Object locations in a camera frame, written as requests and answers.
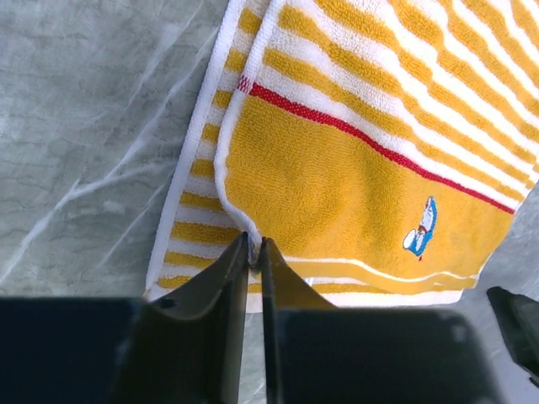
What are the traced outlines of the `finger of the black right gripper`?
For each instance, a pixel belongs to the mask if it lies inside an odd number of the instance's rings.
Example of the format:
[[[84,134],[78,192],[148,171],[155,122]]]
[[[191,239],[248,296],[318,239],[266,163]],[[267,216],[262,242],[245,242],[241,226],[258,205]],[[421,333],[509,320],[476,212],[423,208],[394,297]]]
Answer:
[[[538,387],[538,302],[498,286],[487,296],[510,357]]]

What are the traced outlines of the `cream yellow striped towel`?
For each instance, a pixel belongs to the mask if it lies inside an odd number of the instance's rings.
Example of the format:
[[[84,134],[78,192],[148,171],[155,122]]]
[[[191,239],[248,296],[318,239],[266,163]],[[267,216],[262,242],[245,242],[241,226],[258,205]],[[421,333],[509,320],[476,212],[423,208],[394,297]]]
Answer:
[[[337,306],[453,303],[537,181],[537,2],[231,1],[145,294],[247,233]]]

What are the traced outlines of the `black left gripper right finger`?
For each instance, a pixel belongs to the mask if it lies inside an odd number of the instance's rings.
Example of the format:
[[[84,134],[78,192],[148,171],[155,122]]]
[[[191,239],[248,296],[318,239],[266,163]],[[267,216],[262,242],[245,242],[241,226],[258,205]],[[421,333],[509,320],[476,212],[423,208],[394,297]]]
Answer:
[[[500,403],[477,334],[454,311],[344,309],[264,239],[266,397],[270,403]]]

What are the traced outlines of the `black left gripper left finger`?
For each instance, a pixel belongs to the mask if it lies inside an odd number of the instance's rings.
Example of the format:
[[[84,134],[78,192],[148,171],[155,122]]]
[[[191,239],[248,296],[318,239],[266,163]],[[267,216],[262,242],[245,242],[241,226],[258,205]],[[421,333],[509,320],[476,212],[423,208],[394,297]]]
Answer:
[[[153,301],[4,297],[4,403],[235,403],[248,243]]]

